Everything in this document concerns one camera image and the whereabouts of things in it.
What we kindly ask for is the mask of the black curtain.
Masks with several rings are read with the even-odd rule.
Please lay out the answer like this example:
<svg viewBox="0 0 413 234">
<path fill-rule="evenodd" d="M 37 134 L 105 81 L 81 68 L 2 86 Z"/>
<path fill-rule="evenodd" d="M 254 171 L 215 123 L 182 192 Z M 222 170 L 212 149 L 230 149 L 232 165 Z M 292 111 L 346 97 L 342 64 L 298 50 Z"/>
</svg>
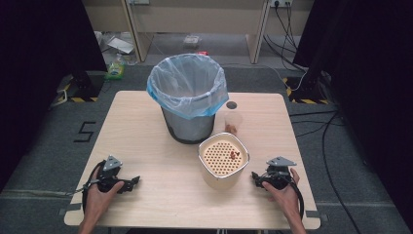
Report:
<svg viewBox="0 0 413 234">
<path fill-rule="evenodd" d="M 314 0 L 295 62 L 328 72 L 367 162 L 413 234 L 413 0 Z"/>
<path fill-rule="evenodd" d="M 82 0 L 0 0 L 0 191 L 61 79 L 105 69 Z"/>
</svg>

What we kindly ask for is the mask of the cream square container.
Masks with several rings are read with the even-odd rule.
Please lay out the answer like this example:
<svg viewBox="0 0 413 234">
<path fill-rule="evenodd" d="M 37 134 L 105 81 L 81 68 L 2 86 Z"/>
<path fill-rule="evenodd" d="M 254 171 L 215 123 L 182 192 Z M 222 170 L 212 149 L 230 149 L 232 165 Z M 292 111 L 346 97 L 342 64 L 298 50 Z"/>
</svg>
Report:
<svg viewBox="0 0 413 234">
<path fill-rule="evenodd" d="M 199 156 L 199 159 L 200 159 L 201 164 L 202 164 L 202 176 L 203 176 L 204 181 L 206 182 L 207 185 L 209 185 L 213 189 L 225 190 L 225 189 L 229 189 L 229 188 L 233 187 L 238 182 L 239 177 L 240 177 L 241 173 L 243 172 L 243 170 L 244 170 L 244 168 L 246 167 L 247 164 L 241 170 L 235 172 L 232 175 L 226 175 L 226 176 L 213 175 L 208 170 L 206 165 L 204 164 L 204 162 L 201 158 L 200 151 L 201 151 L 201 149 L 204 145 L 206 145 L 209 142 L 212 142 L 213 140 L 216 140 L 216 139 L 233 140 L 234 142 L 239 144 L 245 150 L 245 152 L 247 153 L 247 157 L 248 157 L 247 164 L 249 163 L 250 156 L 249 156 L 249 152 L 247 151 L 245 146 L 240 142 L 240 140 L 236 136 L 234 136 L 230 133 L 220 133 L 220 134 L 211 136 L 199 145 L 198 156 Z"/>
</svg>

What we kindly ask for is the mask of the person's right hand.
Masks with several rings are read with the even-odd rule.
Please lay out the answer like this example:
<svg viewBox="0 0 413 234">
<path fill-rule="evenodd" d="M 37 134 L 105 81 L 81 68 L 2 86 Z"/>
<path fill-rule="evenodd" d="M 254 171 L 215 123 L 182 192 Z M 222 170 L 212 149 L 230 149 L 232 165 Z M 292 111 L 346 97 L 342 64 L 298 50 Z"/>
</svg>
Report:
<svg viewBox="0 0 413 234">
<path fill-rule="evenodd" d="M 272 194 L 273 200 L 279 204 L 289 222 L 301 222 L 298 196 L 291 185 L 288 185 L 283 190 L 276 189 L 266 181 L 262 185 Z"/>
</svg>

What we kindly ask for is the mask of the green bottle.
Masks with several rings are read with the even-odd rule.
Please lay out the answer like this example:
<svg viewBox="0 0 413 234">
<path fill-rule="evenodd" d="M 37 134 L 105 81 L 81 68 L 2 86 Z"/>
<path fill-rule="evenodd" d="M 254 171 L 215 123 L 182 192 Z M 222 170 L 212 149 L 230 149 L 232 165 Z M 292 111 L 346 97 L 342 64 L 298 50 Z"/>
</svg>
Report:
<svg viewBox="0 0 413 234">
<path fill-rule="evenodd" d="M 125 63 L 121 54 L 110 62 L 107 72 L 104 76 L 106 80 L 120 80 L 124 77 Z"/>
</svg>

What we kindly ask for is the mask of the blue plastic trash bag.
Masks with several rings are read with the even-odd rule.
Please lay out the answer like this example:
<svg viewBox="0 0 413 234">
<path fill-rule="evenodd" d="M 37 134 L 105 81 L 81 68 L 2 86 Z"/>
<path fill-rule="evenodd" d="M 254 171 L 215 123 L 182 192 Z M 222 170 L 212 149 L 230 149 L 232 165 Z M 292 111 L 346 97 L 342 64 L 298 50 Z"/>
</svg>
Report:
<svg viewBox="0 0 413 234">
<path fill-rule="evenodd" d="M 199 54 L 160 61 L 150 72 L 146 91 L 164 109 L 187 120 L 212 116 L 229 99 L 224 69 Z"/>
</svg>

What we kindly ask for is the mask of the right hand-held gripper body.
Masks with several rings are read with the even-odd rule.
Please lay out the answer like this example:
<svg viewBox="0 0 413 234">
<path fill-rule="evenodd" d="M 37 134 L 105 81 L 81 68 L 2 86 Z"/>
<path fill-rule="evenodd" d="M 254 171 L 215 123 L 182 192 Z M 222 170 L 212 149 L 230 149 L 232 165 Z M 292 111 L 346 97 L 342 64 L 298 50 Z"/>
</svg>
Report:
<svg viewBox="0 0 413 234">
<path fill-rule="evenodd" d="M 264 181 L 270 183 L 278 190 L 286 188 L 289 184 L 294 184 L 289 167 L 295 166 L 296 163 L 282 156 L 273 158 L 267 161 L 268 168 L 263 178 Z"/>
</svg>

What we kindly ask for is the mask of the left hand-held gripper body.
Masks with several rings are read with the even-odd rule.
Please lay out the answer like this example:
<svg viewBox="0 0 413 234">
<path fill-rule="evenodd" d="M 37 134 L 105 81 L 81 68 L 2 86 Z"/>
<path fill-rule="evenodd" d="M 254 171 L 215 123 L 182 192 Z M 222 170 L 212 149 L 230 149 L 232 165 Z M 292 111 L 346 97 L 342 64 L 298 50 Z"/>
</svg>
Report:
<svg viewBox="0 0 413 234">
<path fill-rule="evenodd" d="M 106 160 L 102 161 L 96 176 L 97 187 L 100 192 L 106 193 L 110 191 L 120 181 L 117 178 L 117 174 L 122 165 L 123 163 L 112 155 L 109 155 Z"/>
</svg>

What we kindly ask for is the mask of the grey mesh trash can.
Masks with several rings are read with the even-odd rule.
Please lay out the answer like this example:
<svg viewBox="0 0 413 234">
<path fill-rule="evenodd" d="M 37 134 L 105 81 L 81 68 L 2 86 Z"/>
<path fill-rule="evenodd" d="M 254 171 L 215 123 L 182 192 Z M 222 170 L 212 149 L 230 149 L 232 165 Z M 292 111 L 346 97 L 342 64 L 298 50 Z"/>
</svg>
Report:
<svg viewBox="0 0 413 234">
<path fill-rule="evenodd" d="M 201 143 L 209 138 L 213 131 L 215 116 L 202 116 L 185 119 L 162 107 L 169 134 L 184 144 Z"/>
</svg>

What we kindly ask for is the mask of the perforated cream strainer insert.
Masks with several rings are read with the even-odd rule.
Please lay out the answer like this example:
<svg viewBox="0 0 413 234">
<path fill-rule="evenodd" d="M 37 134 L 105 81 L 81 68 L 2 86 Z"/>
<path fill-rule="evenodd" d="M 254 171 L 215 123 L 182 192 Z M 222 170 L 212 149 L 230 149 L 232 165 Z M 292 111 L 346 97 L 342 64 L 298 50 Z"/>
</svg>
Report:
<svg viewBox="0 0 413 234">
<path fill-rule="evenodd" d="M 232 160 L 230 152 L 240 152 Z M 229 176 L 241 170 L 248 162 L 245 150 L 233 140 L 216 139 L 204 145 L 200 151 L 201 158 L 208 170 L 215 176 Z"/>
</svg>

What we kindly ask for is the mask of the clear plastic cup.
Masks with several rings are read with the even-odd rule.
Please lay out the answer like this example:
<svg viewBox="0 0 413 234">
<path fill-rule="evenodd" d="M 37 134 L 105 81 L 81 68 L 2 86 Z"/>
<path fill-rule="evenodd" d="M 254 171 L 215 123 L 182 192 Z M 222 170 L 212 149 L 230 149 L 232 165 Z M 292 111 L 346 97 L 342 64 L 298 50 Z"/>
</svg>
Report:
<svg viewBox="0 0 413 234">
<path fill-rule="evenodd" d="M 243 122 L 243 116 L 239 112 L 228 112 L 224 115 L 224 131 L 236 136 Z"/>
</svg>

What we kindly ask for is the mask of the person's left hand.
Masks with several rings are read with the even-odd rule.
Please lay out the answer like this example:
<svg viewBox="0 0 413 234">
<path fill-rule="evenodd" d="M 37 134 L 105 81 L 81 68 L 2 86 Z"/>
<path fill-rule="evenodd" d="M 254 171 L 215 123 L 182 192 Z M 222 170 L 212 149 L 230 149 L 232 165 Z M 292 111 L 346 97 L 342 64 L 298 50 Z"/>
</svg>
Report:
<svg viewBox="0 0 413 234">
<path fill-rule="evenodd" d="M 104 193 L 98 190 L 97 184 L 94 183 L 89 187 L 87 206 L 84 214 L 84 220 L 97 223 L 99 219 L 108 210 L 112 199 L 117 191 L 124 185 L 123 181 L 116 183 L 113 188 Z"/>
</svg>

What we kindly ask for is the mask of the light wooden desk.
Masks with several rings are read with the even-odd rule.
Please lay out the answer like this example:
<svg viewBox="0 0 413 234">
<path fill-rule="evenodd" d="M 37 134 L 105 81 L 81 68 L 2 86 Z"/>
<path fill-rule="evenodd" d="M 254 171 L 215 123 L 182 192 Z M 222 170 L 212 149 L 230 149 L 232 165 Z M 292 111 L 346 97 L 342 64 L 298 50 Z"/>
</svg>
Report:
<svg viewBox="0 0 413 234">
<path fill-rule="evenodd" d="M 258 62 L 263 37 L 283 35 L 290 23 L 303 33 L 315 0 L 272 8 L 270 0 L 81 0 L 95 31 L 127 31 L 144 62 L 153 37 L 163 33 L 224 33 L 245 36 L 249 60 Z"/>
</svg>

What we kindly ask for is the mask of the black stand base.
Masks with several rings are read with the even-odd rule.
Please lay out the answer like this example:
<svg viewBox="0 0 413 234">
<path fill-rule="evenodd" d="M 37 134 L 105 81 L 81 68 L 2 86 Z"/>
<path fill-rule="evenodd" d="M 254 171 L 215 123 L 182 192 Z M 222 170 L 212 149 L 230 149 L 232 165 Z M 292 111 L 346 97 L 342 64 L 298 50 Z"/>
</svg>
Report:
<svg viewBox="0 0 413 234">
<path fill-rule="evenodd" d="M 291 102 L 328 104 L 327 97 L 318 83 L 306 83 L 303 77 L 285 77 L 282 81 Z"/>
<path fill-rule="evenodd" d="M 57 101 L 96 102 L 104 83 L 104 74 L 98 71 L 80 72 L 65 76 L 57 88 Z"/>
</svg>

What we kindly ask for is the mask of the white plastic packaging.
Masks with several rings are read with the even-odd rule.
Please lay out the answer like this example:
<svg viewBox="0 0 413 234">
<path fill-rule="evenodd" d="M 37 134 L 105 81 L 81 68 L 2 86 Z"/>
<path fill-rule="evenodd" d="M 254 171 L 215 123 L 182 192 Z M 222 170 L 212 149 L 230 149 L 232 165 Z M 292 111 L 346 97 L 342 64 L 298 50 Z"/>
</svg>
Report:
<svg viewBox="0 0 413 234">
<path fill-rule="evenodd" d="M 129 32 L 96 31 L 94 35 L 107 63 L 119 59 L 127 65 L 137 64 Z"/>
</svg>

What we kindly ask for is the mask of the clear plastic box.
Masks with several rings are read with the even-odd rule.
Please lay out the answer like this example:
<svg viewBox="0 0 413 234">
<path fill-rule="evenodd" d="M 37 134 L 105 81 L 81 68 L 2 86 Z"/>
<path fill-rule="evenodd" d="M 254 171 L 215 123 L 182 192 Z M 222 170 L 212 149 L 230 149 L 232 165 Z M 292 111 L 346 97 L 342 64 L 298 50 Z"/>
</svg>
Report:
<svg viewBox="0 0 413 234">
<path fill-rule="evenodd" d="M 196 35 L 187 35 L 183 40 L 185 47 L 197 47 L 200 43 L 200 37 Z"/>
</svg>

